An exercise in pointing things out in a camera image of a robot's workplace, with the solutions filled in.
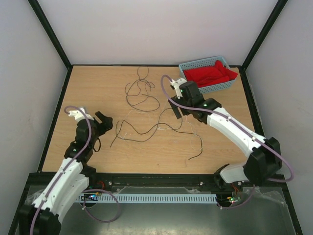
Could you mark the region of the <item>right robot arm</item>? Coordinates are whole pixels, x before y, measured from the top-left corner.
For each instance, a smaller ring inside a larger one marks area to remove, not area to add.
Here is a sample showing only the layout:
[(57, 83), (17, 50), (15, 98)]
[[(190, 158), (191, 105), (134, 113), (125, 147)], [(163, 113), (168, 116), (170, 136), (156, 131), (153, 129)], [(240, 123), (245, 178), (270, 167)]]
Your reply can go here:
[(215, 128), (231, 140), (246, 156), (241, 164), (225, 164), (214, 173), (214, 186), (227, 189), (231, 183), (249, 181), (261, 186), (282, 167), (277, 157), (280, 144), (277, 139), (251, 131), (232, 117), (221, 103), (213, 98), (205, 99), (195, 82), (183, 78), (170, 81), (176, 95), (168, 101), (177, 118), (192, 115), (199, 122)]

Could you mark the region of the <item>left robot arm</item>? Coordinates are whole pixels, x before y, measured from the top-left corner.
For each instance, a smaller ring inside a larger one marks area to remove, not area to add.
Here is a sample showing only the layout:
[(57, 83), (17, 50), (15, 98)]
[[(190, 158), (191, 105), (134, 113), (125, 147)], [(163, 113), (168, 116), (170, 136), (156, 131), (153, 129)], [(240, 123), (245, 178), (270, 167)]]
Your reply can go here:
[(65, 113), (77, 122), (76, 136), (43, 192), (19, 211), (21, 235), (57, 235), (68, 210), (85, 189), (94, 189), (96, 169), (88, 165), (95, 143), (113, 127), (112, 118), (100, 111), (89, 115), (85, 108), (67, 106)]

